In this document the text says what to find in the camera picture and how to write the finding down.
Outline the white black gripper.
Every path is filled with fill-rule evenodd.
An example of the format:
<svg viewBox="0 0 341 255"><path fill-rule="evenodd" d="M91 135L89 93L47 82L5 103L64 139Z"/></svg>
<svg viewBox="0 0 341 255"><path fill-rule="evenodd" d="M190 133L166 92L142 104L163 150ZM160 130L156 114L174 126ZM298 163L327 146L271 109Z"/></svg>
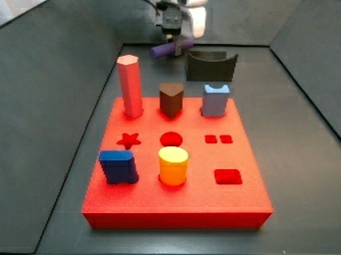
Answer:
<svg viewBox="0 0 341 255"><path fill-rule="evenodd" d="M156 25L174 38L174 55L182 53L182 37L199 38L204 33L207 0L151 0L156 8Z"/></svg>

